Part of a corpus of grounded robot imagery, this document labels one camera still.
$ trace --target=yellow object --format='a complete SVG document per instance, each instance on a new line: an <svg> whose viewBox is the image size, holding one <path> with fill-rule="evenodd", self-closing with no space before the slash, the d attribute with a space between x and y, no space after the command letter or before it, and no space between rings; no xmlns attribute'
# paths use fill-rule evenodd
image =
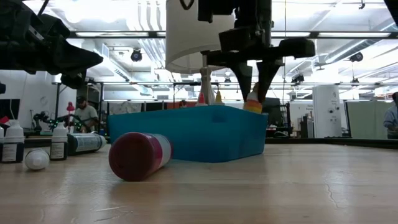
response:
<svg viewBox="0 0 398 224"><path fill-rule="evenodd" d="M217 91L216 101L215 101L214 105L225 105L225 103L223 103L221 93L219 90Z"/></svg>

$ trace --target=white lampshade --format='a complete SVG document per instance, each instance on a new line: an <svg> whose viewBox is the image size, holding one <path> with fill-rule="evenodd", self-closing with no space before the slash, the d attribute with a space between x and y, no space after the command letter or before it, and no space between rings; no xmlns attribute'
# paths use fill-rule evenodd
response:
<svg viewBox="0 0 398 224"><path fill-rule="evenodd" d="M198 21L197 2L187 11L178 0L168 0L166 3L166 69L170 72L199 73L203 67L200 52L220 50L218 34L234 27L232 15L215 16L211 24Z"/></svg>

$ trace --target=wooden tabletop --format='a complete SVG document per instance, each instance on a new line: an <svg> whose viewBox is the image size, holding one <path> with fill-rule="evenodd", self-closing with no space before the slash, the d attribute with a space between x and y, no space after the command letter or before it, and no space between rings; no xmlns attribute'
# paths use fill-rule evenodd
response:
<svg viewBox="0 0 398 224"><path fill-rule="evenodd" d="M108 148L42 172L0 164L0 223L398 223L398 151L268 145L264 155L172 161L123 182Z"/></svg>

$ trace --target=white bottle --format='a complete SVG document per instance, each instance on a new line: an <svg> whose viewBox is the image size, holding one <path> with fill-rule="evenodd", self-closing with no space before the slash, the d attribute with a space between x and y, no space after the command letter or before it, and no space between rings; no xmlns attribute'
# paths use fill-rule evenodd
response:
<svg viewBox="0 0 398 224"><path fill-rule="evenodd" d="M25 165L31 170L41 170L49 164L49 153L43 149L32 149L25 156Z"/></svg>
<svg viewBox="0 0 398 224"><path fill-rule="evenodd" d="M1 162L15 163L24 160L25 137L24 130L17 120L10 121L2 149Z"/></svg>
<svg viewBox="0 0 398 224"><path fill-rule="evenodd" d="M51 138L50 160L62 161L68 157L68 130L63 122L54 129Z"/></svg>

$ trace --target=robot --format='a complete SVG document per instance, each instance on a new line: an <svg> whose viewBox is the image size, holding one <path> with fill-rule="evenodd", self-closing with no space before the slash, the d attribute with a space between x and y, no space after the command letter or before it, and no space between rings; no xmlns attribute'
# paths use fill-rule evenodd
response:
<svg viewBox="0 0 398 224"><path fill-rule="evenodd" d="M265 99L266 93L279 67L283 66L282 58L312 57L315 45L306 38L285 39L278 47L271 45L272 0L197 0L198 20L213 22L214 15L236 16L234 28L219 34L221 50L202 52L207 56L209 65L217 65L232 69L238 79L244 101L251 89L251 67L248 60L257 63L259 70L258 100ZM180 0L182 7L189 10L195 0L188 4ZM385 0L395 22L398 22L398 1Z"/></svg>
<svg viewBox="0 0 398 224"><path fill-rule="evenodd" d="M49 119L49 116L46 115L44 111L37 113L33 116L34 123L32 123L32 126L34 127L33 130L36 134L40 134L40 132L43 130L42 127L40 126L39 121L42 121L43 123L46 123L49 125L50 130L53 130L58 126L58 123L64 122L65 125L67 126L74 126L76 131L80 132L82 127L85 127L86 130L90 130L90 128L85 124L85 121L82 121L78 116L74 114L68 114L65 116L61 116L57 119Z"/></svg>
<svg viewBox="0 0 398 224"><path fill-rule="evenodd" d="M36 15L22 0L0 1L0 69L61 73L62 83L77 89L85 84L86 70L103 58L66 41L70 31L63 22L43 14L48 2Z"/></svg>

